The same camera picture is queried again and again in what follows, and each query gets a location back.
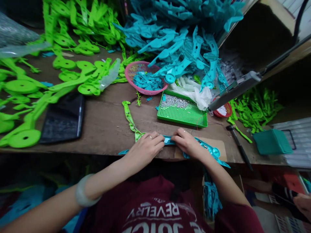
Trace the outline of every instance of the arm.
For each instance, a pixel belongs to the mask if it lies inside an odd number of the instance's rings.
[[[219,194],[227,202],[240,205],[248,205],[246,197],[233,181],[226,170],[213,158],[209,151],[203,148],[198,141],[183,128],[179,128],[171,140],[188,155],[198,159],[206,167],[208,173],[213,179]]]
[[[92,200],[136,174],[149,164],[164,147],[165,138],[157,132],[146,133],[129,152],[110,166],[91,176],[85,184],[85,195]],[[8,224],[2,233],[11,232],[57,232],[83,207],[75,200],[74,185],[51,197],[39,206]]]

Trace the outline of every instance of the black phone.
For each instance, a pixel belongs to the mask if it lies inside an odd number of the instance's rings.
[[[39,143],[49,144],[81,137],[84,119],[85,98],[71,92],[50,104],[45,117]]]

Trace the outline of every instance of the pink plastic basket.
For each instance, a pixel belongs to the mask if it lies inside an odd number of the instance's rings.
[[[156,95],[156,94],[159,94],[160,92],[164,91],[167,87],[168,87],[168,84],[164,81],[164,79],[162,79],[163,81],[163,85],[164,87],[161,89],[161,90],[158,90],[158,91],[148,91],[148,90],[145,90],[145,89],[142,89],[138,86],[136,86],[133,82],[133,78],[134,76],[136,75],[137,72],[152,72],[152,73],[156,73],[160,67],[156,66],[156,65],[153,65],[151,66],[150,68],[148,67],[150,63],[149,62],[146,62],[146,61],[135,61],[135,62],[132,62],[130,63],[126,68],[125,68],[125,77],[127,79],[127,81],[136,89],[138,90],[140,93],[142,94],[146,94],[146,95]]]

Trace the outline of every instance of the wooden table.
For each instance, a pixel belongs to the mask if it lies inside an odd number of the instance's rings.
[[[107,57],[112,58],[114,61],[117,57],[121,58],[119,52],[109,54],[106,50],[102,49],[100,54],[95,54],[91,57],[82,55],[75,55],[69,58],[74,61],[90,61],[94,62]],[[59,84],[62,81],[58,78],[60,71],[52,67],[52,62],[55,56],[52,57],[28,57],[28,62],[35,67],[42,70],[40,74],[32,74],[29,68],[20,65],[27,71],[27,74],[37,79],[38,81],[50,82]],[[117,83],[110,85],[99,96],[86,97],[86,112],[85,120],[82,129],[82,137],[79,140],[58,143],[55,145],[40,145],[37,144],[30,148],[14,149],[14,148],[0,148],[1,152],[66,152],[66,153],[82,153],[82,154],[97,154],[97,155],[117,155],[122,150],[130,149],[135,143],[134,132],[130,130],[129,123],[125,118],[124,107],[122,101],[130,101],[136,97],[136,90],[129,83]],[[208,139],[222,140],[225,143],[227,153],[227,162],[243,163],[238,148],[231,133],[225,127],[228,125],[226,119],[218,118],[216,116],[208,115],[208,127],[204,129],[193,130],[193,127],[177,124],[174,122],[164,121],[157,119],[156,106],[159,106],[161,95],[153,96],[153,99],[146,102],[148,96],[141,98],[141,106],[133,102],[129,105],[131,115],[133,117],[136,127],[141,132],[157,131],[163,135],[173,135],[179,127],[183,127],[188,132],[192,132],[193,136],[200,136]],[[13,113],[8,106],[6,113]],[[41,130],[45,115],[43,114],[37,121],[36,128]],[[245,128],[241,123],[237,126],[246,135]],[[249,144],[237,132],[240,142],[242,143],[246,154],[251,163],[256,164],[271,164],[271,165],[285,165],[282,156],[260,156],[258,154],[255,143]],[[175,146],[167,146],[158,154],[158,158],[173,159]]]

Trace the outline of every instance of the clear plastic bag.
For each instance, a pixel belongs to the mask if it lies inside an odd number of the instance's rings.
[[[0,48],[8,45],[24,45],[39,38],[39,34],[25,28],[0,12]]]
[[[27,54],[46,49],[48,47],[51,47],[51,44],[48,42],[33,45],[9,45],[4,48],[0,48],[0,59],[23,57]]]
[[[212,100],[212,94],[208,87],[205,87],[200,93],[201,85],[191,80],[191,76],[180,77],[178,79],[178,84],[180,87],[177,86],[176,83],[172,83],[168,86],[168,89],[175,93],[189,97],[197,104],[200,110],[207,110],[208,105]]]
[[[121,63],[120,58],[117,58],[113,68],[109,70],[108,76],[103,76],[102,79],[99,81],[100,83],[99,89],[101,91],[106,89],[118,77],[120,63]]]

